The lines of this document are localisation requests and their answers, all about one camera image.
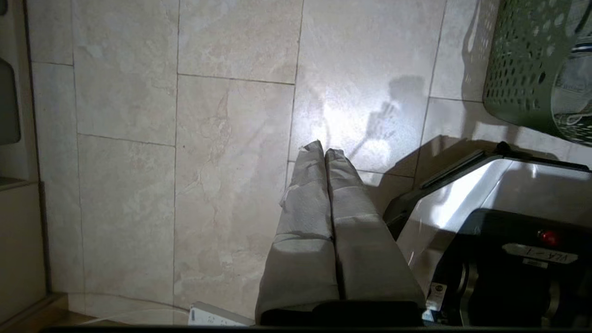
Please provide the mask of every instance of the white power strip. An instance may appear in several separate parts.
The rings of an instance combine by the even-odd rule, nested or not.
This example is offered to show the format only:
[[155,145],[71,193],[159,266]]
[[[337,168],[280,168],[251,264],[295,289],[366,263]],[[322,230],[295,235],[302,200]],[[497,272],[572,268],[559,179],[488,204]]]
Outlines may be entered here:
[[188,326],[252,326],[253,319],[237,315],[202,302],[195,302],[189,309]]

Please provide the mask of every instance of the basket hole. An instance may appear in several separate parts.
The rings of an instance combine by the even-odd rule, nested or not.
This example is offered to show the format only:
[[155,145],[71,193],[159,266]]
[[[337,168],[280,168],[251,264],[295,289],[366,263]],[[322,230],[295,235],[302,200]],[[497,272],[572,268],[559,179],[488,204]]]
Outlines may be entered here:
[[563,13],[559,14],[554,21],[556,27],[559,27],[563,23]]
[[549,28],[551,27],[551,20],[546,20],[545,24],[543,24],[543,32],[547,33]]

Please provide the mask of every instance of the white cabinet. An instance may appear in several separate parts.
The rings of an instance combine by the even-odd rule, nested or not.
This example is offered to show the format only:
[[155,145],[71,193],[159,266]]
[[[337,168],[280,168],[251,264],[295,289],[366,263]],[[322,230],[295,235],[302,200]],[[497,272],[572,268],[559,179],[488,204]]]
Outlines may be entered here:
[[0,191],[0,323],[45,295],[38,184]]

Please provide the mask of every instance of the grout line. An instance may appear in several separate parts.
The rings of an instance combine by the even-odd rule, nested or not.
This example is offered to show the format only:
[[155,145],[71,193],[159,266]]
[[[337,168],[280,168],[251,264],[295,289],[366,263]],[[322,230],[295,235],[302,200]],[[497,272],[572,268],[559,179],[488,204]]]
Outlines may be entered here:
[[430,100],[445,100],[445,101],[469,102],[469,103],[483,104],[483,101],[459,100],[459,99],[456,99],[456,98],[448,98],[448,97],[434,97],[434,96],[430,96],[428,99],[430,99]]
[[444,2],[444,9],[442,11],[442,20],[440,22],[440,32],[438,32],[438,43],[436,45],[436,54],[434,55],[434,62],[432,65],[432,78],[430,79],[430,89],[427,92],[427,99],[426,99],[426,112],[423,114],[423,126],[422,126],[422,135],[419,139],[419,148],[417,150],[417,161],[415,162],[415,170],[413,171],[413,185],[411,189],[415,188],[415,182],[417,177],[417,167],[419,166],[419,157],[422,154],[422,142],[423,142],[423,135],[426,130],[426,121],[427,121],[427,111],[430,106],[430,95],[432,94],[432,85],[434,84],[434,73],[436,72],[436,61],[438,59],[438,52],[440,52],[440,40],[442,39],[442,27],[444,26],[444,18],[446,17],[446,7],[448,6],[448,0]]
[[[179,0],[179,12],[177,18],[177,89],[175,98],[175,160],[173,161],[173,274],[171,279],[170,303],[175,305],[175,248],[176,248],[176,225],[177,225],[177,124],[179,114],[179,38],[181,36],[181,0]],[[175,324],[175,314],[172,314],[172,323]]]
[[165,143],[144,142],[144,141],[138,141],[138,140],[122,139],[120,137],[108,137],[108,136],[95,135],[95,134],[87,134],[87,133],[80,133],[80,132],[77,132],[76,134],[78,134],[78,135],[84,135],[84,136],[100,137],[101,139],[110,139],[110,140],[128,141],[128,142],[135,142],[135,143],[144,143],[145,145],[156,145],[156,146],[165,146],[165,147],[173,147],[173,148],[175,147],[175,145],[167,145]]
[[[298,51],[296,53],[296,73],[294,74],[294,93],[292,94],[292,112],[290,113],[290,131],[288,132],[288,163],[290,161],[290,146],[292,145],[292,127],[294,127],[294,105],[296,102],[296,80],[298,79],[298,61],[300,60],[300,43],[302,42],[302,22],[304,19],[304,0],[300,9],[300,32],[298,33]],[[288,181],[288,164],[286,164],[286,182]]]
[[67,64],[67,63],[59,63],[59,62],[49,62],[49,61],[33,61],[31,60],[31,63],[44,63],[47,65],[59,65],[59,66],[68,66],[68,67],[74,67],[74,55],[72,56],[72,64]]
[[251,79],[237,79],[237,78],[224,78],[222,76],[211,76],[211,75],[198,75],[198,74],[183,74],[177,71],[177,75],[182,76],[193,76],[195,78],[207,78],[207,79],[223,79],[223,80],[232,80],[232,81],[245,81],[245,82],[258,82],[258,83],[267,83],[267,84],[283,84],[283,85],[295,85],[289,84],[286,82],[275,82],[275,81],[263,81],[263,80],[251,80]]
[[288,166],[290,165],[290,161],[286,162],[286,177],[284,177],[284,192],[288,188]]
[[76,97],[76,67],[74,62],[74,0],[70,0],[70,29],[72,38],[72,83],[74,85],[74,116],[76,119],[76,167],[78,169],[78,209],[80,211],[80,239],[82,247],[82,298],[83,298],[83,311],[86,315],[86,266],[85,266],[85,255],[84,255],[84,231],[82,223],[82,191],[81,191],[81,178],[80,178],[80,149],[78,146],[78,99]]

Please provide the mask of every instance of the floor tile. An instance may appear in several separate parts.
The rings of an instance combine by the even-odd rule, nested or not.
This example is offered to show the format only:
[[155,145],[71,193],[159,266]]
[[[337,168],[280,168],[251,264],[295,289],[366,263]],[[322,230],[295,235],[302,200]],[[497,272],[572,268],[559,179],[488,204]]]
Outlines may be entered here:
[[[295,162],[288,162],[286,188],[290,186]],[[413,178],[400,177],[376,172],[358,171],[358,175],[366,185],[368,196],[376,211],[383,215],[392,199],[405,194],[413,188]]]
[[430,98],[416,185],[479,149],[506,141],[520,151],[565,161],[570,143],[488,114],[483,104]]
[[173,145],[178,0],[74,0],[78,132]]
[[86,292],[171,304],[175,148],[86,135],[78,148]]
[[[187,321],[189,311],[185,314]],[[176,312],[170,305],[127,299],[114,295],[87,294],[86,314],[131,325],[172,325]]]
[[72,64],[70,0],[27,0],[31,60]]
[[182,0],[179,73],[294,83],[302,0]]
[[499,0],[448,0],[433,97],[482,101]]
[[315,139],[413,176],[444,1],[304,3],[290,160]]
[[74,73],[65,65],[33,63],[31,68],[52,288],[83,292]]
[[592,147],[572,143],[567,161],[587,165],[590,169],[592,169]]
[[278,225],[294,87],[179,76],[175,305],[253,318]]

